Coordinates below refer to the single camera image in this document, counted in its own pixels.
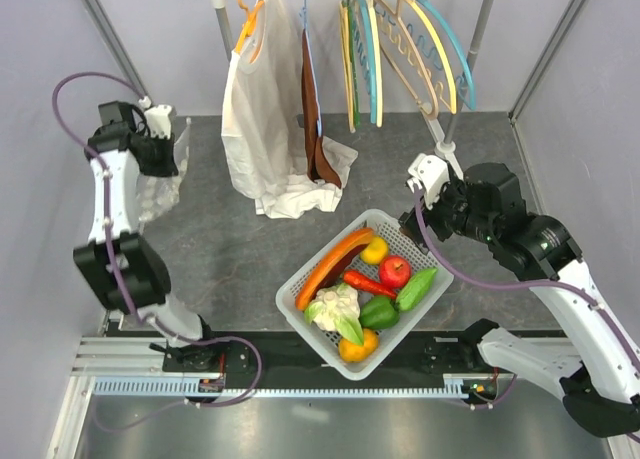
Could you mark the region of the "clear dotted zip top bag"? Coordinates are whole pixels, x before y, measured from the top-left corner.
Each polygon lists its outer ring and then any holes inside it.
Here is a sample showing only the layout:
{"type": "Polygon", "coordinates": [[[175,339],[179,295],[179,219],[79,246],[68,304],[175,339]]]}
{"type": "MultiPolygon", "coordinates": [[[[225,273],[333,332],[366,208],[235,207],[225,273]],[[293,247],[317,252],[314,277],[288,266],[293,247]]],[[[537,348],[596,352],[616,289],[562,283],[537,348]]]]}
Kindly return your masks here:
{"type": "Polygon", "coordinates": [[[178,174],[171,177],[141,176],[137,183],[139,220],[150,223],[169,212],[180,200],[180,186],[186,176],[190,156],[192,119],[185,118],[185,128],[174,144],[174,161],[178,174]]]}

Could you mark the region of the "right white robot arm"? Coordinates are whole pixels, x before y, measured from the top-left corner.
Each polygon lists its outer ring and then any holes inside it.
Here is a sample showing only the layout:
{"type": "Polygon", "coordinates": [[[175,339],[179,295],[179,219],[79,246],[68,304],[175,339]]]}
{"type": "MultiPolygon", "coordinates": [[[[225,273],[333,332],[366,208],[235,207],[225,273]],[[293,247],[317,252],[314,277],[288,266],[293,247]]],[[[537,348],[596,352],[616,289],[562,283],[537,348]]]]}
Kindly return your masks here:
{"type": "Polygon", "coordinates": [[[567,227],[528,211],[518,177],[503,163],[476,164],[458,175],[447,161],[421,154],[408,174],[414,208],[401,216],[405,233],[467,284],[531,291],[578,353],[563,359],[480,319],[463,333],[460,365],[473,373],[487,366],[507,370],[558,399],[593,436],[637,441],[639,346],[598,290],[567,227]],[[491,283],[457,270],[435,246],[453,235],[485,245],[515,281],[491,283]]]}

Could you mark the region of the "red apple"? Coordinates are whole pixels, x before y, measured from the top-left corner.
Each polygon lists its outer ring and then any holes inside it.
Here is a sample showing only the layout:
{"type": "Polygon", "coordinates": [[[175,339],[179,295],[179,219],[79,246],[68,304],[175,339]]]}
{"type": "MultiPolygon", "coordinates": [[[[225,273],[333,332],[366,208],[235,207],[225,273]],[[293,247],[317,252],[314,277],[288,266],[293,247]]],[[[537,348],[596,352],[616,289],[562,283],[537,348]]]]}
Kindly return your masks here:
{"type": "Polygon", "coordinates": [[[380,282],[392,289],[404,287],[412,275],[409,262],[397,255],[385,257],[378,265],[378,276],[380,282]]]}

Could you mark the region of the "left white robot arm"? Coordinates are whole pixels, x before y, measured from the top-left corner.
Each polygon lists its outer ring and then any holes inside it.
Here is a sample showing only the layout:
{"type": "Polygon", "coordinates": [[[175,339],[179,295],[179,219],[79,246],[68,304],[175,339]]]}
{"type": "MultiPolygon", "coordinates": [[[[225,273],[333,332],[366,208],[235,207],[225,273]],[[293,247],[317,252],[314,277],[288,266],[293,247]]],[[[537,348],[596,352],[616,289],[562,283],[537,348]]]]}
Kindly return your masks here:
{"type": "Polygon", "coordinates": [[[74,263],[106,310],[153,327],[168,346],[186,347],[185,361],[196,371],[211,371],[220,350],[208,341],[210,328],[175,298],[168,267],[141,232],[140,178],[178,174],[175,110],[144,98],[104,103],[98,112],[101,124],[83,144],[94,178],[94,217],[74,263]]]}

